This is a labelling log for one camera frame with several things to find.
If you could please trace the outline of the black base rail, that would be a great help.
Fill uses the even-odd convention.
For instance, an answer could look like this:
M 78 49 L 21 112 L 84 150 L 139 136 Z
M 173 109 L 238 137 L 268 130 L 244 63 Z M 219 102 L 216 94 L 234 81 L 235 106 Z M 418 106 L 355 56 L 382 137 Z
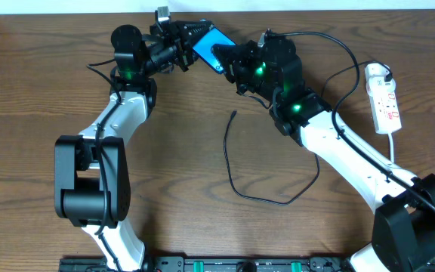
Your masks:
M 110 268 L 105 258 L 62 258 L 59 272 L 117 271 Z M 153 260 L 155 272 L 298 272 L 319 271 L 337 272 L 353 271 L 346 261 L 332 257 L 312 257 L 299 259 L 216 259 L 183 258 L 177 256 L 156 257 Z

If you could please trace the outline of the white charger plug adapter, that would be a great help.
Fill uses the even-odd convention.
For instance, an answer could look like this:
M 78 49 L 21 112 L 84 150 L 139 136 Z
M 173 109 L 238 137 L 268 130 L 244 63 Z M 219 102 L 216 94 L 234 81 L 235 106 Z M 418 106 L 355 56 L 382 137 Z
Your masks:
M 388 68 L 379 63 L 370 63 L 365 67 L 366 91 L 370 97 L 383 91 L 395 91 L 396 82 Z

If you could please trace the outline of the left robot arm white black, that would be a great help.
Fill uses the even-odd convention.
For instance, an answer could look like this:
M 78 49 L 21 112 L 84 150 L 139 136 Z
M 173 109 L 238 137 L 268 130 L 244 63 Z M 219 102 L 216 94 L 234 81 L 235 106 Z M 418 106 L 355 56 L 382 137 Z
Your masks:
M 154 264 L 127 218 L 131 188 L 125 146 L 156 105 L 156 73 L 187 71 L 193 46 L 213 24 L 157 20 L 147 34 L 122 25 L 111 35 L 116 66 L 105 80 L 109 103 L 86 129 L 54 147 L 54 207 L 88 233 L 102 258 L 63 258 L 61 271 L 152 271 Z

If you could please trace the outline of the blue Galaxy smartphone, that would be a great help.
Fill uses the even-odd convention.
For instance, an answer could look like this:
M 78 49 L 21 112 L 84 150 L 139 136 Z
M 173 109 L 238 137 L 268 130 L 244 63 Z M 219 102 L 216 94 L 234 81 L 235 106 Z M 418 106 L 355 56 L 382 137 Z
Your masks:
M 221 32 L 214 24 L 204 34 L 204 36 L 193 46 L 193 51 L 217 74 L 224 72 L 223 64 L 218 60 L 214 50 L 230 46 L 235 46 L 236 43 Z

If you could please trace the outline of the white power strip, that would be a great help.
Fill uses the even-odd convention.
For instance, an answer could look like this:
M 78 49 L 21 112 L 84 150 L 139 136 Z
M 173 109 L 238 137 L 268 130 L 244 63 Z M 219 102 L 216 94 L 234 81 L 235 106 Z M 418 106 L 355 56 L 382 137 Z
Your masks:
M 372 85 L 368 83 L 366 90 L 372 108 L 372 118 L 377 134 L 392 134 L 402 128 L 398 109 L 395 86 Z

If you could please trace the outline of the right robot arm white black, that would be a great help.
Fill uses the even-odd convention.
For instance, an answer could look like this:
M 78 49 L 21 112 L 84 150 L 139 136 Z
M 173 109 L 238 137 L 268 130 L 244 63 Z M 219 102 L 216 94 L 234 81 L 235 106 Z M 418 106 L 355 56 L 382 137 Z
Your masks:
M 308 88 L 291 33 L 238 45 L 214 29 L 207 40 L 237 91 L 267 100 L 277 129 L 324 159 L 373 211 L 371 242 L 349 257 L 351 270 L 417 271 L 435 259 L 435 175 L 419 178 L 382 156 Z

